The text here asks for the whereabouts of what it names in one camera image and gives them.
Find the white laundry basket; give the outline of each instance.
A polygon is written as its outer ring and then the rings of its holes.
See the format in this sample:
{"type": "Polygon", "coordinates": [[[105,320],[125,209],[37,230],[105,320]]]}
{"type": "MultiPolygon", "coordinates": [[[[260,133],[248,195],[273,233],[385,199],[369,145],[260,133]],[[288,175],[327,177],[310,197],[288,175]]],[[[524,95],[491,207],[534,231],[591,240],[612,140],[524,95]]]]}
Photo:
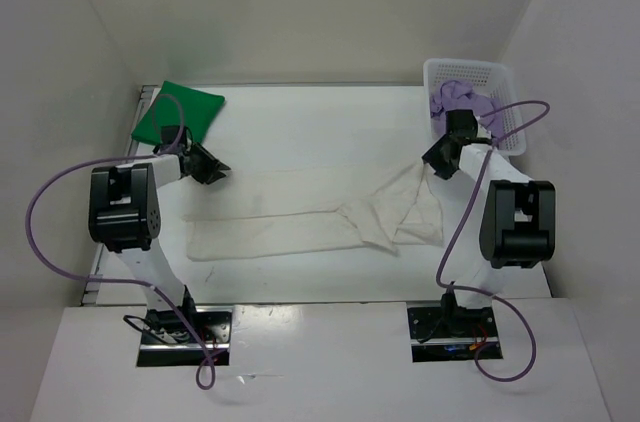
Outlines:
{"type": "MultiPolygon", "coordinates": [[[[427,104],[431,100],[431,94],[442,82],[449,79],[468,80],[473,84],[474,91],[497,100],[501,106],[518,101],[513,74],[504,65],[478,60],[429,59],[424,63],[427,104]]],[[[522,114],[519,109],[514,107],[502,113],[505,133],[522,125],[522,114]]],[[[526,150],[524,130],[512,135],[498,147],[502,155],[521,155],[526,150]]]]}

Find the gray wall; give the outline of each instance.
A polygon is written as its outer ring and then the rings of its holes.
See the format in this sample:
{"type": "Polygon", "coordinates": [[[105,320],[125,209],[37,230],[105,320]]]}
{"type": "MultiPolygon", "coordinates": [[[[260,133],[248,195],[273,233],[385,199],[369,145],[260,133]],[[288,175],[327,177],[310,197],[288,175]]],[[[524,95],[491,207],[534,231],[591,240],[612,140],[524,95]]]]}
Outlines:
{"type": "Polygon", "coordinates": [[[420,83],[495,60],[527,0],[92,0],[138,82],[420,83]]]}
{"type": "MultiPolygon", "coordinates": [[[[24,213],[46,178],[121,153],[135,108],[128,70],[88,0],[0,0],[0,420],[28,420],[62,308],[79,287],[27,247],[24,213]]],[[[36,237],[59,265],[87,273],[88,175],[46,196],[36,237]]]]}
{"type": "Polygon", "coordinates": [[[505,56],[553,110],[524,161],[558,191],[547,269],[570,297],[615,421],[638,420],[640,0],[532,0],[505,56]]]}

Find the purple towel in basket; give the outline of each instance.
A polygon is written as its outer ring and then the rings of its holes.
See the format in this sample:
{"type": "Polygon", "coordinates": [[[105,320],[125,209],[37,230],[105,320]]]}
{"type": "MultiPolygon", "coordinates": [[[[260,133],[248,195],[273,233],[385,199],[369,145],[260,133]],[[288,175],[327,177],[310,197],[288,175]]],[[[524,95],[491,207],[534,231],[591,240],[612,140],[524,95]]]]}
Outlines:
{"type": "MultiPolygon", "coordinates": [[[[476,94],[473,84],[468,80],[447,80],[440,85],[430,100],[431,118],[438,137],[441,137],[447,128],[445,112],[455,109],[471,109],[476,116],[486,114],[500,107],[500,103],[490,97],[476,94]]],[[[491,131],[491,135],[501,137],[504,135],[502,112],[485,117],[480,121],[485,129],[491,131]]]]}

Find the green cloth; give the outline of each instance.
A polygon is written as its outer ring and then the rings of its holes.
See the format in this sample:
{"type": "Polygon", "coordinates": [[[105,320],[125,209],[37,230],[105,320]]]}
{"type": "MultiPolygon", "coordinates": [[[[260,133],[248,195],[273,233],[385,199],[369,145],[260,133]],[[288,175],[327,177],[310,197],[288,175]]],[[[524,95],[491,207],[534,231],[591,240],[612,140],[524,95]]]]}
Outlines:
{"type": "Polygon", "coordinates": [[[175,102],[169,97],[162,97],[163,94],[170,94],[178,99],[184,113],[184,125],[191,130],[193,140],[202,143],[211,122],[224,105],[224,97],[206,94],[168,81],[162,84],[160,93],[133,129],[131,138],[145,144],[158,145],[162,141],[156,127],[160,129],[166,125],[180,125],[180,113],[175,102]],[[155,110],[156,127],[153,125],[153,110],[155,110]]]}

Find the purple cable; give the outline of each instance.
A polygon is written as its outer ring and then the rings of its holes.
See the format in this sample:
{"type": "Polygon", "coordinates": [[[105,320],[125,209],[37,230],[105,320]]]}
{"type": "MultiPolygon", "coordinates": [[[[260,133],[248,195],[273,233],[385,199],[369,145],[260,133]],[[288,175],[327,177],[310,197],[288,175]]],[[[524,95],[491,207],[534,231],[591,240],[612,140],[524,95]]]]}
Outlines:
{"type": "Polygon", "coordinates": [[[464,225],[467,223],[467,220],[469,219],[469,215],[471,215],[471,210],[473,209],[476,199],[478,198],[478,193],[480,192],[480,186],[482,185],[482,179],[484,178],[484,174],[487,171],[487,167],[489,166],[489,159],[491,158],[491,154],[493,153],[493,150],[496,147],[498,147],[498,145],[508,137],[511,137],[513,134],[520,132],[521,130],[524,130],[525,128],[538,122],[540,119],[546,116],[551,110],[551,106],[547,102],[543,102],[541,100],[527,100],[523,102],[515,102],[513,104],[505,105],[504,107],[500,107],[499,109],[486,113],[481,117],[487,117],[497,112],[502,112],[503,110],[507,110],[512,107],[518,107],[520,105],[541,105],[544,107],[544,111],[540,115],[522,124],[520,127],[517,127],[511,130],[510,132],[507,132],[502,137],[496,139],[493,142],[492,148],[487,151],[487,155],[485,156],[484,161],[482,162],[482,167],[480,168],[480,173],[478,174],[478,180],[476,180],[476,183],[473,186],[473,191],[471,192],[471,197],[469,198],[469,203],[467,204],[467,208],[465,209],[464,214],[462,215],[462,218],[458,223],[458,227],[456,227],[456,230],[454,231],[453,236],[451,237],[451,240],[449,241],[449,244],[447,245],[447,248],[445,249],[444,254],[442,255],[442,259],[440,260],[440,265],[438,266],[438,271],[436,272],[436,283],[443,289],[463,290],[466,292],[474,292],[476,294],[486,295],[487,297],[495,299],[498,302],[501,302],[502,304],[509,307],[511,310],[513,310],[513,312],[518,316],[518,318],[524,325],[524,328],[526,329],[527,334],[529,335],[529,339],[531,340],[531,359],[529,360],[529,363],[527,364],[527,366],[520,373],[513,375],[511,377],[498,377],[493,374],[490,374],[485,369],[483,369],[482,366],[480,365],[479,357],[483,350],[496,344],[494,342],[491,342],[489,344],[484,344],[478,349],[476,349],[475,357],[474,357],[476,367],[478,367],[478,370],[480,371],[480,373],[482,373],[482,375],[484,375],[485,377],[491,380],[495,380],[496,382],[514,382],[516,380],[522,379],[525,375],[531,372],[531,369],[533,368],[533,365],[536,362],[536,357],[538,356],[538,346],[536,344],[536,338],[533,335],[533,331],[531,330],[531,326],[529,325],[529,322],[527,322],[527,319],[525,319],[524,315],[522,315],[522,313],[508,300],[503,299],[502,297],[499,297],[495,294],[492,294],[488,290],[479,289],[477,287],[470,287],[467,285],[455,285],[453,283],[446,284],[442,282],[442,273],[444,272],[445,265],[447,265],[449,256],[453,251],[453,247],[456,244],[458,238],[460,237],[460,234],[462,233],[462,229],[464,228],[464,225]]]}
{"type": "MultiPolygon", "coordinates": [[[[204,360],[202,361],[202,363],[198,367],[198,370],[196,371],[196,384],[202,390],[208,390],[208,389],[211,389],[213,387],[213,385],[215,384],[215,382],[216,382],[216,368],[215,368],[215,365],[214,365],[213,358],[218,353],[224,352],[224,350],[219,350],[219,351],[215,351],[213,353],[210,353],[209,350],[207,349],[206,344],[200,338],[200,336],[198,335],[196,330],[193,328],[193,326],[189,323],[187,318],[182,314],[180,309],[171,301],[171,299],[169,299],[169,297],[162,290],[160,290],[158,287],[154,286],[153,284],[150,284],[149,282],[145,282],[145,281],[142,281],[142,280],[135,280],[135,279],[109,279],[109,278],[100,278],[100,277],[78,275],[78,274],[73,274],[71,272],[67,272],[66,270],[61,269],[60,267],[54,265],[53,262],[51,262],[49,259],[47,259],[47,257],[42,253],[42,251],[40,251],[40,248],[36,244],[36,241],[35,241],[35,239],[33,237],[33,227],[32,227],[31,219],[33,217],[33,210],[35,209],[36,203],[38,202],[40,197],[42,197],[42,194],[44,194],[44,192],[51,185],[53,185],[56,181],[58,181],[59,179],[61,179],[65,175],[68,175],[68,174],[70,174],[72,172],[75,172],[77,170],[80,170],[80,169],[84,169],[85,167],[90,167],[92,165],[115,163],[115,162],[129,161],[129,160],[153,159],[155,157],[159,157],[161,155],[170,154],[170,153],[173,152],[173,150],[177,147],[178,142],[180,141],[180,138],[182,137],[182,133],[183,133],[184,128],[185,128],[185,126],[184,126],[184,113],[182,111],[182,105],[180,104],[178,99],[176,99],[174,96],[172,96],[170,94],[160,94],[156,98],[156,102],[162,97],[167,97],[167,98],[171,99],[176,104],[176,107],[178,108],[178,112],[180,113],[180,129],[178,130],[178,135],[177,135],[176,139],[171,143],[171,145],[166,150],[158,153],[157,155],[136,155],[136,156],[131,156],[131,157],[126,157],[126,156],[125,157],[106,157],[106,158],[102,158],[102,159],[90,160],[88,162],[82,162],[80,164],[77,164],[77,165],[74,165],[74,166],[69,167],[67,169],[64,169],[61,172],[58,172],[56,175],[54,175],[49,180],[47,180],[44,184],[42,184],[42,187],[40,187],[36,191],[35,195],[31,199],[31,202],[29,202],[29,206],[27,207],[27,213],[26,213],[25,221],[24,221],[24,228],[25,228],[25,232],[27,234],[27,241],[29,242],[29,246],[31,247],[31,250],[33,250],[33,253],[36,255],[36,257],[38,257],[38,259],[40,259],[40,262],[42,262],[48,269],[52,270],[53,272],[55,272],[58,275],[61,275],[62,277],[66,277],[67,279],[75,280],[75,281],[78,281],[78,282],[95,282],[97,284],[130,284],[130,285],[138,285],[140,287],[146,287],[148,289],[151,289],[156,294],[158,294],[167,303],[167,305],[171,308],[171,310],[173,310],[175,312],[176,316],[184,324],[184,326],[187,329],[187,331],[189,332],[189,334],[191,334],[191,336],[196,340],[196,342],[198,342],[198,344],[202,348],[202,351],[204,352],[204,360]],[[208,365],[209,368],[211,369],[211,381],[209,383],[207,383],[207,384],[203,384],[200,381],[200,374],[201,374],[202,368],[205,366],[205,364],[208,365]]],[[[153,105],[152,106],[152,111],[155,111],[156,107],[157,107],[157,105],[153,105]]]]}

